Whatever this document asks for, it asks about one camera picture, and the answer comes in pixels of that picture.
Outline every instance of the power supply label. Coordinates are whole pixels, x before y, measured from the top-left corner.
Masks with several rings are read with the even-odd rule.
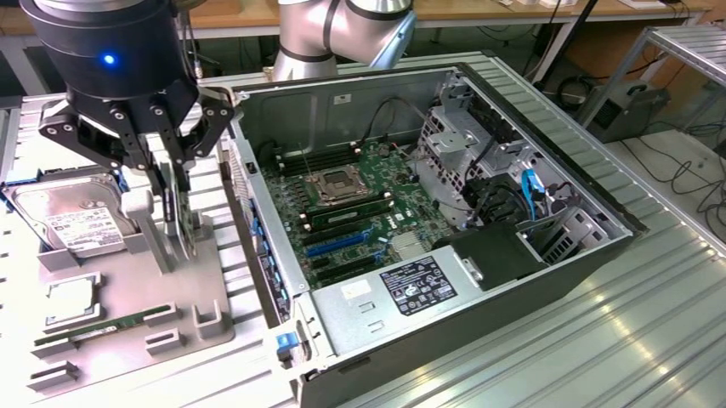
[[[434,257],[426,257],[380,274],[398,311],[414,315],[456,296],[456,290]]]
[[[123,242],[121,231],[105,207],[51,215],[45,221],[71,251],[84,251]]]

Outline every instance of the blue pcie slot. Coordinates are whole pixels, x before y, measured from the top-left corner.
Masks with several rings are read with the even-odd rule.
[[[316,257],[318,255],[323,255],[328,252],[334,252],[340,248],[358,245],[367,241],[367,238],[370,235],[371,235],[371,229],[367,229],[366,231],[359,232],[355,235],[348,236],[347,238],[343,238],[338,241],[332,241],[327,244],[322,244],[319,246],[314,246],[312,248],[308,248],[305,251],[305,255],[308,257]]]

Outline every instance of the motherboard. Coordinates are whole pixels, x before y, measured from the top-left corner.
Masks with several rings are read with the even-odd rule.
[[[301,174],[281,175],[279,168],[263,174],[312,287],[415,257],[451,234],[411,156],[394,144],[368,142],[342,166],[301,161]]]

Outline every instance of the aluminum profile table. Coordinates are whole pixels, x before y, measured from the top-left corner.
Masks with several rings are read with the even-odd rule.
[[[399,66],[452,62],[472,66],[639,217],[650,232],[560,301],[344,406],[722,405],[726,402],[723,244],[658,196],[498,58],[478,53],[452,54],[407,59]],[[344,65],[340,71],[352,73],[366,69]],[[256,74],[228,77],[213,84],[237,85],[263,80],[263,75]],[[112,400],[115,405],[124,406],[147,406],[151,401],[163,406],[295,406],[288,385],[269,370],[275,361],[261,347],[265,327],[260,304],[240,257],[239,239],[224,233],[229,219],[223,204],[209,197],[192,205],[215,214],[220,256],[224,252],[228,257],[223,261],[228,269],[224,278],[237,337],[216,348],[85,387],[40,405],[87,406]],[[11,234],[23,233],[17,229]],[[20,259],[32,256],[15,252],[0,258],[0,262],[11,259],[20,265]],[[0,270],[8,270],[5,263],[0,264]],[[0,291],[9,287],[12,276],[0,283]],[[0,319],[9,312],[0,309]],[[13,400],[13,390],[9,391],[4,397]]]
[[[648,44],[658,47],[668,56],[678,58],[726,88],[726,30],[717,25],[647,27],[624,55],[623,62],[616,67],[603,91],[596,98],[586,102],[578,113],[578,122],[584,127],[592,121],[612,88],[622,81]],[[664,59],[655,63],[643,77],[651,77],[663,62]]]

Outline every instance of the wooden workbench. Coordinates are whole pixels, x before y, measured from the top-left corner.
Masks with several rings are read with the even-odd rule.
[[[196,38],[257,37],[279,34],[276,0],[236,0],[239,1],[236,5],[223,4],[224,0],[208,1],[209,3],[200,6],[200,8],[207,7],[204,12],[200,12],[200,8],[192,11],[192,28]],[[689,23],[694,23],[713,8],[713,2],[719,0],[685,1],[691,12]],[[213,9],[241,9],[241,11],[235,14],[213,15],[209,13],[212,2]],[[586,0],[579,0],[576,6],[562,7],[556,10],[554,22],[563,23],[563,27],[534,79],[539,79],[548,68],[554,55],[563,45],[563,39],[574,27],[574,21],[582,12],[584,3]],[[442,28],[544,24],[550,22],[555,10],[539,4],[526,6],[516,1],[504,7],[495,0],[416,0],[415,11],[419,28]],[[636,10],[619,3],[618,0],[599,0],[587,21],[652,21],[654,19],[673,19],[673,17],[671,8]],[[25,53],[28,47],[39,45],[33,27],[23,11],[19,8],[0,8],[0,51],[28,94],[45,94],[49,91]],[[600,55],[600,57],[610,58],[611,55]]]
[[[276,0],[239,1],[241,12],[237,14],[195,16],[192,11],[192,27],[204,29],[279,25]],[[686,0],[686,4],[695,13],[710,10],[714,1],[717,0]],[[576,6],[559,8],[555,16],[576,16],[584,3],[586,0],[579,0]],[[526,6],[516,1],[511,6],[504,7],[492,0],[416,0],[415,10],[420,21],[548,18],[554,11],[539,4]],[[618,0],[600,0],[592,11],[592,16],[636,16],[639,14],[663,14],[663,18],[667,18],[673,10],[670,8],[636,10]],[[0,8],[0,32],[5,36],[35,34],[27,16],[19,8]]]

